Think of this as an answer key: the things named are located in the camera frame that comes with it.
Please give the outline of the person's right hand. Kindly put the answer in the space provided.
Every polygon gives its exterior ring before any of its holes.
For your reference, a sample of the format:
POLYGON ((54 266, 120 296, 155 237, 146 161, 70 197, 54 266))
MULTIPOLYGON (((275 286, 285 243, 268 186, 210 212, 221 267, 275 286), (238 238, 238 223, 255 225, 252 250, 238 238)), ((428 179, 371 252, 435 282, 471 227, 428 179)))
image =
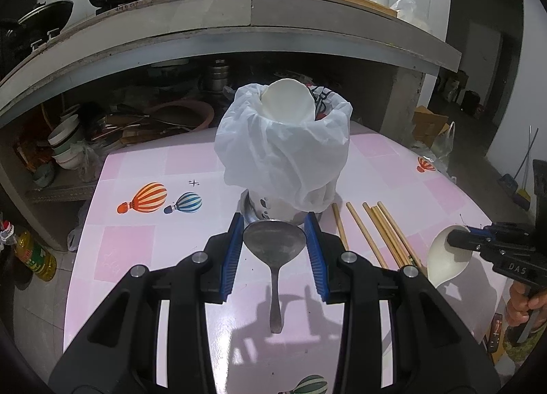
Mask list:
POLYGON ((538 311, 533 329, 541 328, 546 322, 547 292, 543 290, 535 296, 525 294, 526 285, 514 281, 509 290, 509 300, 506 304, 506 322, 508 326, 517 327, 529 320, 529 311, 538 311))

